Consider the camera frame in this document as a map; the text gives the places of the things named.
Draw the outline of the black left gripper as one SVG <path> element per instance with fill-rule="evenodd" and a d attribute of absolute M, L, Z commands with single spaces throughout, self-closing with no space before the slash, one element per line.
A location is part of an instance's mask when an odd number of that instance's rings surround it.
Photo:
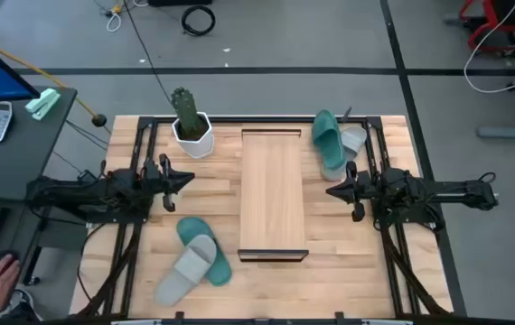
<path fill-rule="evenodd" d="M 166 211 L 175 212 L 173 195 L 178 194 L 195 178 L 194 172 L 178 172 L 171 170 L 171 163 L 165 153 L 159 156 L 159 163 L 146 159 L 142 169 L 145 189 L 151 194 L 163 194 L 163 205 Z"/>

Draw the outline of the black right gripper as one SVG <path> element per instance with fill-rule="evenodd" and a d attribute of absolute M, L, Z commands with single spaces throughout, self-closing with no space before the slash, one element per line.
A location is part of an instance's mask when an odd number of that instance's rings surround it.
<path fill-rule="evenodd" d="M 361 222 L 366 215 L 361 201 L 371 200 L 374 195 L 374 188 L 369 172 L 358 172 L 355 162 L 347 162 L 344 181 L 328 188 L 325 192 L 346 204 L 352 204 L 352 220 L 354 222 Z"/>

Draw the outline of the grey rubber slide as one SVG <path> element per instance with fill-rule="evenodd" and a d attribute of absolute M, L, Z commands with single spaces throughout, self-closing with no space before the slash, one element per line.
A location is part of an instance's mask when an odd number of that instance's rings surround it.
<path fill-rule="evenodd" d="M 359 155 L 362 146 L 366 143 L 367 134 L 361 126 L 352 126 L 341 130 L 341 139 L 347 164 L 347 162 L 353 162 Z"/>
<path fill-rule="evenodd" d="M 157 285 L 155 301 L 164 306 L 174 306 L 201 282 L 216 256 L 214 240 L 208 235 L 196 236 L 184 247 L 169 273 Z"/>

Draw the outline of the green rubber slide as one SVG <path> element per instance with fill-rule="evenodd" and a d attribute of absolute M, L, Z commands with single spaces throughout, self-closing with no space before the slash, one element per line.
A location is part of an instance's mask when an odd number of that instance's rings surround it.
<path fill-rule="evenodd" d="M 187 246 L 195 237 L 207 235 L 216 245 L 216 258 L 206 273 L 206 278 L 213 286 L 227 284 L 232 276 L 232 269 L 229 260 L 221 249 L 220 243 L 211 230 L 211 227 L 202 218 L 186 217 L 178 221 L 176 226 L 177 234 L 182 243 Z"/>
<path fill-rule="evenodd" d="M 321 110 L 315 115 L 311 133 L 314 147 L 322 160 L 322 176 L 328 181 L 339 181 L 346 159 L 336 117 L 328 110 Z"/>

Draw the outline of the wooden shelf with black frame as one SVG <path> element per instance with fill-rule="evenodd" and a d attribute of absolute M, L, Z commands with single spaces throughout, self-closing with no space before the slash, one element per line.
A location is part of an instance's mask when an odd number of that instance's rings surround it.
<path fill-rule="evenodd" d="M 242 131 L 239 259 L 301 262 L 308 255 L 297 129 Z"/>

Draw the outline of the green cactus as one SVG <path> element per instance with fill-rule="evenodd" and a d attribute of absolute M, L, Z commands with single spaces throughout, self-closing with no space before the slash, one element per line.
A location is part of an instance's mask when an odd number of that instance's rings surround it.
<path fill-rule="evenodd" d="M 192 93 L 186 88 L 176 88 L 172 94 L 172 104 L 180 120 L 183 139 L 198 139 L 202 125 Z"/>

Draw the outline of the mint green stapler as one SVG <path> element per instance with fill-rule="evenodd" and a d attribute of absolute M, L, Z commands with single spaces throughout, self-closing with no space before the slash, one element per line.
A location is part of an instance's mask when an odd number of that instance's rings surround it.
<path fill-rule="evenodd" d="M 60 99 L 61 94 L 54 88 L 47 88 L 39 98 L 29 101 L 25 105 L 25 110 L 37 121 L 43 120 L 51 111 L 52 107 Z"/>

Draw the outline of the black desk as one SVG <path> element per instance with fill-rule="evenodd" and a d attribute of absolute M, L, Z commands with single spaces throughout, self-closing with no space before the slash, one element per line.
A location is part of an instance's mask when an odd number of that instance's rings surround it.
<path fill-rule="evenodd" d="M 13 103 L 8 135 L 0 142 L 0 252 L 12 250 L 20 257 L 24 278 L 33 247 L 40 233 L 41 219 L 25 205 L 26 185 L 41 176 L 56 145 L 78 91 L 63 88 L 56 106 L 41 121 L 26 111 L 26 102 Z"/>

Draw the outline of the black box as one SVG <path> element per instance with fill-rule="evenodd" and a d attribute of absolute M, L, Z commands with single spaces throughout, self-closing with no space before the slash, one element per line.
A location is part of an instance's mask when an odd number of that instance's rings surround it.
<path fill-rule="evenodd" d="M 214 0 L 147 0 L 153 7 L 179 5 L 211 5 Z"/>

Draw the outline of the person's shoe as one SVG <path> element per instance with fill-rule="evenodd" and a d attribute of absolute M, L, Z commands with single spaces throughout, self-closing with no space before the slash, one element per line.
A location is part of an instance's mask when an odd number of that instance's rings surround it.
<path fill-rule="evenodd" d="M 33 297 L 24 289 L 15 289 L 6 308 L 0 312 L 0 319 L 42 321 L 42 316 L 34 308 Z"/>

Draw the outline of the red and black cart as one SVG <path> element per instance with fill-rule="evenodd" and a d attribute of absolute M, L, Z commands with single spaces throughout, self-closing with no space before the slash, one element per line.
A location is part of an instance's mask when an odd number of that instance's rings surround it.
<path fill-rule="evenodd" d="M 515 59 L 515 0 L 482 0 L 482 15 L 467 15 L 475 1 L 465 0 L 459 13 L 446 16 L 444 24 L 469 33 L 467 43 L 474 55 Z"/>

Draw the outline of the black aluminium table frame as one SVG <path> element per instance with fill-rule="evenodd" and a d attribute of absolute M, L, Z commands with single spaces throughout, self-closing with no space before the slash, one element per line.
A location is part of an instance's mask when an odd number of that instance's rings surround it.
<path fill-rule="evenodd" d="M 196 160 L 177 144 L 169 122 L 159 125 L 154 154 L 166 153 L 172 167 L 196 173 L 196 179 L 176 199 L 176 212 L 167 213 L 155 199 L 141 232 L 128 316 L 173 318 L 183 311 L 187 319 L 329 319 L 342 311 L 346 318 L 394 316 L 386 262 L 379 232 L 366 218 L 351 221 L 351 205 L 325 194 L 333 183 L 320 174 L 319 158 L 310 139 L 309 116 L 234 116 L 227 121 L 212 116 L 214 153 Z M 419 163 L 404 116 L 380 118 L 393 167 L 420 175 Z M 305 246 L 309 255 L 294 263 L 239 261 L 239 212 L 242 129 L 301 129 Z M 157 282 L 182 251 L 176 234 L 179 219 L 206 220 L 233 269 L 231 281 L 221 287 L 205 281 L 173 307 L 155 302 Z M 104 226 L 89 239 L 80 263 L 80 276 L 90 296 L 109 274 L 117 225 Z M 439 251 L 442 240 L 425 227 L 404 225 L 411 264 L 428 292 L 443 308 L 464 313 L 460 293 L 450 293 L 451 271 L 443 263 L 452 257 Z"/>

